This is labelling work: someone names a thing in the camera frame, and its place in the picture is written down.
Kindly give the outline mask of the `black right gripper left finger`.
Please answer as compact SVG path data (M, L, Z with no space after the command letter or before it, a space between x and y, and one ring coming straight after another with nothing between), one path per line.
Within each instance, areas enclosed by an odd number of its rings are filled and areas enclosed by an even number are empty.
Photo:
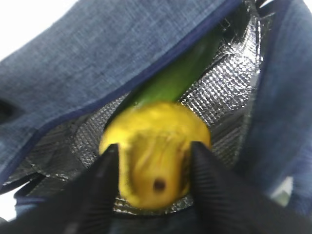
M2 234L108 234L118 194L118 145L110 145L94 164L63 191L15 220Z

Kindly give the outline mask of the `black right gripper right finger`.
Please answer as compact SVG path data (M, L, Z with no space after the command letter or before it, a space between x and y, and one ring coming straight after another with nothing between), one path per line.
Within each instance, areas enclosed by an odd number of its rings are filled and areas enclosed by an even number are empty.
M246 184L202 143L191 143L191 194L206 234L310 234L312 222Z

